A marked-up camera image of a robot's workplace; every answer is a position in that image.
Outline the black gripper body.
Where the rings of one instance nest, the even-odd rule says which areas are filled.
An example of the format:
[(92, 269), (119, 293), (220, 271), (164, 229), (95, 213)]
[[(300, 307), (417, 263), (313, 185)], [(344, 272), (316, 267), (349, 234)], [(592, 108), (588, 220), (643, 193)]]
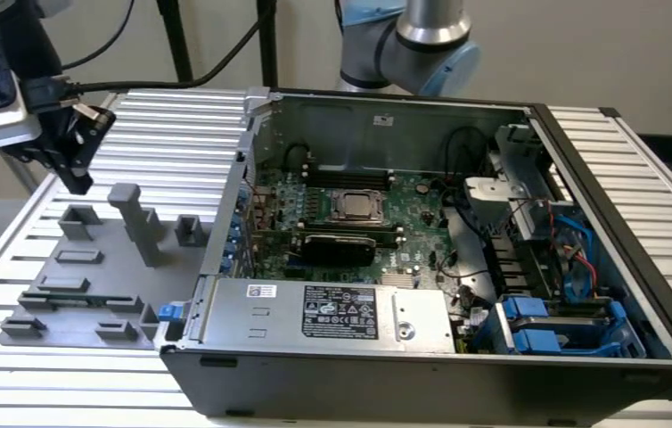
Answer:
[(43, 152), (80, 152), (80, 95), (37, 15), (0, 15), (0, 119), (11, 143)]

